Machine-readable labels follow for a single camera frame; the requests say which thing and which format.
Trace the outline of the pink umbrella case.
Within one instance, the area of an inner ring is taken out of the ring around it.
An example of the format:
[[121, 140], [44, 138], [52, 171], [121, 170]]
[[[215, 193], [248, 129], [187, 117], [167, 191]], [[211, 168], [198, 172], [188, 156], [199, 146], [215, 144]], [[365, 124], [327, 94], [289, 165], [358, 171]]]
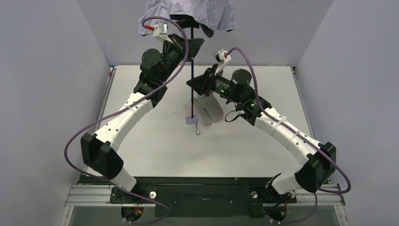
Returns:
[[224, 115], [221, 105], [213, 94], [207, 97], [194, 97], [193, 107], [199, 122], [204, 126], [221, 121]]

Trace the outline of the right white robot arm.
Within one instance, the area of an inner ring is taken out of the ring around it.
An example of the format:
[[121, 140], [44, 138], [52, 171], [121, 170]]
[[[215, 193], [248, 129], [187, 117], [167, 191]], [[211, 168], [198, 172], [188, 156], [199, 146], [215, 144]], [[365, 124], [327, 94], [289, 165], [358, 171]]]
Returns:
[[322, 144], [294, 127], [269, 102], [256, 96], [251, 80], [251, 73], [245, 69], [235, 70], [228, 80], [212, 67], [186, 84], [201, 96], [216, 93], [227, 103], [234, 103], [240, 117], [277, 140], [299, 162], [299, 170], [279, 173], [266, 188], [280, 195], [297, 189], [315, 193], [335, 171], [331, 161], [335, 161], [336, 148], [330, 142]]

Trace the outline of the lavender folding umbrella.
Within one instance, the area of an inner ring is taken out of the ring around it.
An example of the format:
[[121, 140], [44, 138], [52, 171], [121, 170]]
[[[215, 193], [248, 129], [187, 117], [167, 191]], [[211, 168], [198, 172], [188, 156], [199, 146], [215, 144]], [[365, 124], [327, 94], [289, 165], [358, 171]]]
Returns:
[[[195, 28], [200, 28], [211, 38], [215, 30], [231, 32], [238, 27], [232, 0], [149, 0], [139, 24], [152, 16], [169, 18], [181, 28], [190, 28], [191, 37]], [[192, 92], [192, 115], [186, 121], [188, 125], [195, 126], [196, 135], [200, 135], [200, 122], [194, 111], [193, 99], [198, 96], [195, 91]]]

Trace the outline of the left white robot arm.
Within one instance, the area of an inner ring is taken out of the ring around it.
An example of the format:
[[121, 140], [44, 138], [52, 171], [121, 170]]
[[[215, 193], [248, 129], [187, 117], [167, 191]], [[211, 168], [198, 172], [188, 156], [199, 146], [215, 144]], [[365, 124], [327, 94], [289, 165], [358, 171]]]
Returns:
[[167, 87], [161, 85], [184, 60], [185, 53], [188, 53], [188, 60], [192, 61], [204, 43], [202, 38], [188, 39], [185, 43], [184, 38], [176, 34], [169, 35], [169, 38], [172, 41], [163, 42], [162, 52], [151, 48], [143, 53], [139, 81], [121, 107], [121, 114], [92, 135], [85, 133], [80, 139], [83, 162], [129, 192], [137, 180], [123, 167], [124, 161], [117, 154], [120, 144], [140, 119], [163, 98]]

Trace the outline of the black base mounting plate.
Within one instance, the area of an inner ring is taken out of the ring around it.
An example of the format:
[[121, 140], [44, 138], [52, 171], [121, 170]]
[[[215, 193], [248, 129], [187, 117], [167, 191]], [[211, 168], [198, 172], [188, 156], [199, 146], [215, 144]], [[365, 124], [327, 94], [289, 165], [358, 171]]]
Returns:
[[154, 207], [154, 217], [217, 218], [247, 216], [273, 217], [283, 220], [287, 204], [299, 204], [301, 195], [314, 195], [296, 190], [279, 195], [266, 183], [270, 178], [185, 178], [139, 177], [138, 184], [127, 194], [118, 188], [88, 176], [80, 185], [106, 185], [110, 189], [106, 202], [121, 205], [121, 216], [138, 221]]

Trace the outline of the aluminium extrusion rail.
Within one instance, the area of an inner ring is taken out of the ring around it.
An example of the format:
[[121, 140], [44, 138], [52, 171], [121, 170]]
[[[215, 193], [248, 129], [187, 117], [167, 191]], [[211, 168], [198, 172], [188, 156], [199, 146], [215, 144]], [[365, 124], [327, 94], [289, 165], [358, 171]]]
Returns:
[[[298, 163], [272, 137], [244, 120], [201, 126], [196, 136], [186, 125], [189, 113], [190, 77], [186, 66], [168, 85], [159, 106], [150, 111], [121, 144], [119, 154], [127, 170], [137, 177], [185, 178], [272, 178], [291, 171]], [[66, 205], [70, 210], [62, 225], [125, 226], [120, 204], [106, 202], [106, 185], [74, 185]], [[143, 222], [157, 226], [268, 226], [264, 218], [247, 216], [217, 218], [175, 218], [157, 220], [155, 208], [146, 207]]]

